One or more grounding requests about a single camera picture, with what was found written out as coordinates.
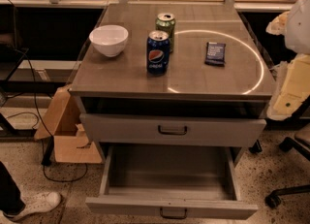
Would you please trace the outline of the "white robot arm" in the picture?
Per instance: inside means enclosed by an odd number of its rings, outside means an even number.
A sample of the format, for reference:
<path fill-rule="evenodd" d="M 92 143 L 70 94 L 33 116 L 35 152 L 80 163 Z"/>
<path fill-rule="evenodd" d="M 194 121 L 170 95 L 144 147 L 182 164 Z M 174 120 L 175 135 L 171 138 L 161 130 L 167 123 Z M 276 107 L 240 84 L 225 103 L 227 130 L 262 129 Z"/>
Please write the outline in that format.
<path fill-rule="evenodd" d="M 267 109 L 268 118 L 284 120 L 310 96 L 310 0 L 297 0 L 268 24 L 266 32 L 283 35 L 286 48 L 296 53 L 291 62 L 277 67 L 277 86 Z"/>

